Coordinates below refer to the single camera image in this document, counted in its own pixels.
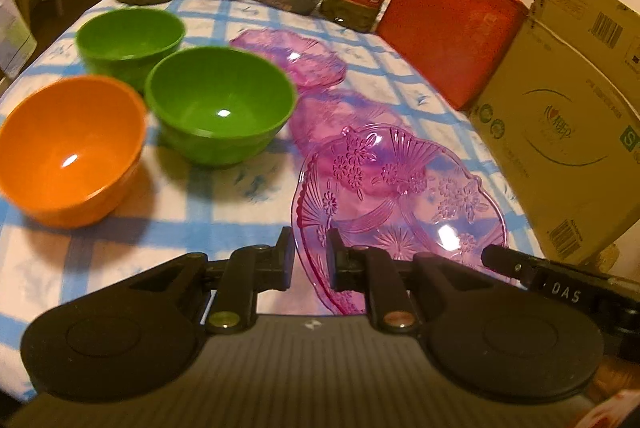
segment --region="pink glass plate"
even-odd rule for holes
[[[328,138],[340,134],[345,126],[361,128],[371,123],[404,126],[388,106],[358,92],[334,88],[302,96],[289,119],[289,130],[300,153],[308,155]]]
[[[347,127],[306,157],[291,222],[306,274],[336,314],[362,313],[364,298],[329,285],[330,227],[347,246],[377,246],[402,260],[432,252],[496,278],[480,254],[507,245],[504,218],[480,178],[448,148],[388,124]]]
[[[249,29],[229,45],[251,51],[285,71],[300,94],[337,85],[347,64],[318,40],[283,29]]]

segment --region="bowl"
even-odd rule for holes
[[[87,70],[144,89],[151,69],[178,50],[185,35],[182,21],[157,9],[133,7],[89,20],[76,35]]]
[[[431,252],[476,270],[482,250],[507,245],[498,205],[448,148],[397,126],[347,127],[306,157],[291,209],[298,254],[322,303],[336,314],[362,314],[364,298],[334,292],[326,232],[345,245],[375,246],[392,258]]]
[[[193,47],[165,58],[149,74],[145,97],[167,143],[209,166],[260,153],[296,106],[284,72],[227,47]]]
[[[318,40],[282,29],[249,29],[229,42],[284,70],[299,94],[320,92],[344,80],[347,64]]]
[[[133,182],[145,116],[142,98],[112,78],[63,78],[42,88],[0,128],[0,191],[46,226],[101,220]]]
[[[339,135],[345,126],[361,128],[371,123],[404,126],[389,106],[368,100],[353,90],[332,88],[300,97],[289,121],[294,143],[303,156]]]

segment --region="printed logo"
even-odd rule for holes
[[[560,111],[554,108],[553,105],[549,105],[545,109],[546,122],[551,125],[551,129],[559,135],[560,139],[571,137],[573,129],[564,120]]]
[[[636,144],[640,142],[640,137],[636,134],[636,131],[631,128],[631,125],[629,125],[620,136],[620,141],[622,141],[625,148],[631,152],[636,147]]]
[[[571,300],[572,303],[578,303],[580,301],[580,291],[575,290],[571,291],[567,286],[562,285],[560,282],[555,282],[554,286],[551,288],[551,294],[560,294],[561,298],[565,298],[566,300]]]
[[[320,327],[322,327],[322,323],[319,322],[316,319],[309,320],[309,321],[305,322],[304,325],[310,331],[315,331],[316,329],[319,329]]]
[[[488,123],[489,121],[491,121],[491,118],[494,116],[494,108],[490,104],[485,103],[483,106],[480,107],[480,111],[478,112],[478,115],[480,116],[481,122]]]
[[[491,127],[489,128],[489,132],[494,136],[494,139],[500,139],[504,135],[504,121],[501,119],[494,119]]]

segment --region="green bowl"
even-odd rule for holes
[[[292,115],[297,92],[259,56],[193,47],[156,65],[145,97],[171,147],[194,163],[228,166],[264,150]]]
[[[111,76],[142,92],[151,69],[178,50],[184,34],[176,15],[134,7],[89,20],[78,31],[76,44],[90,73]]]

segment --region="table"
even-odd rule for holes
[[[115,0],[102,0],[26,69],[0,100],[0,121],[38,88],[83,73],[75,33],[89,19],[116,7],[120,4]],[[453,150],[482,177],[502,209],[510,246],[542,255],[522,208],[466,117],[453,111],[378,36],[251,0],[174,0],[158,7],[186,24],[182,47],[225,44],[245,29],[265,26],[324,40],[349,64],[341,87],[388,104],[418,135]],[[299,170],[299,156],[286,127],[258,157],[240,166],[210,170],[190,166],[159,145],[158,124],[149,116],[134,190],[99,224],[51,230],[0,200],[0,388],[20,400],[33,396],[18,350],[24,329],[44,311],[185,252],[203,251],[217,260],[241,246],[273,244],[280,228],[290,224]],[[328,314],[298,261],[292,289],[263,293],[258,310]]]

